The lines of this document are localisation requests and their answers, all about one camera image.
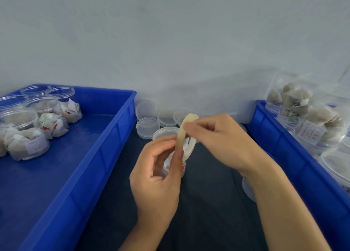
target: left hand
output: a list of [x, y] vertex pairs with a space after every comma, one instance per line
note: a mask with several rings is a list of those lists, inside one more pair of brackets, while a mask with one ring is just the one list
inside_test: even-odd
[[164, 234], [177, 210], [183, 150], [174, 153], [169, 174], [162, 177], [165, 159], [175, 149], [176, 135], [145, 145], [130, 174], [130, 185], [138, 212], [138, 226]]

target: right hand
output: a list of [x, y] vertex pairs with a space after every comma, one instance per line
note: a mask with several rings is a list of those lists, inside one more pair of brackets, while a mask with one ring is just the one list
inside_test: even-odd
[[216, 159], [237, 169], [243, 176], [263, 159], [272, 161], [228, 114], [199, 118], [185, 123], [183, 129], [190, 137], [199, 140]]

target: forearm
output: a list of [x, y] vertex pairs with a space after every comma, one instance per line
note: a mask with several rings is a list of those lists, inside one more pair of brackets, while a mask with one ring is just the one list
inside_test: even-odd
[[247, 178], [270, 251], [329, 251], [324, 236], [283, 170], [269, 157]]
[[118, 251], [154, 251], [163, 235], [162, 231], [149, 230], [136, 223]]

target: white wall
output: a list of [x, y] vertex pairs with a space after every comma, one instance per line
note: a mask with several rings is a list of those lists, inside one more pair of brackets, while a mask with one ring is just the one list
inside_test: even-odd
[[0, 0], [0, 93], [125, 88], [247, 122], [276, 68], [337, 80], [349, 33], [348, 0]]

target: hand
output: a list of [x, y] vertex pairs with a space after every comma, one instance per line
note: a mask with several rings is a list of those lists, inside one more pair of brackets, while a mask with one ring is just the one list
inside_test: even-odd
[[271, 160], [228, 114], [199, 118], [185, 123], [183, 128], [189, 136], [199, 140], [216, 159], [237, 169], [243, 176], [262, 158]]
[[175, 150], [176, 135], [147, 143], [130, 174], [130, 185], [137, 210], [138, 226], [163, 236], [178, 206], [183, 150], [172, 157], [167, 177], [161, 172], [165, 159]]

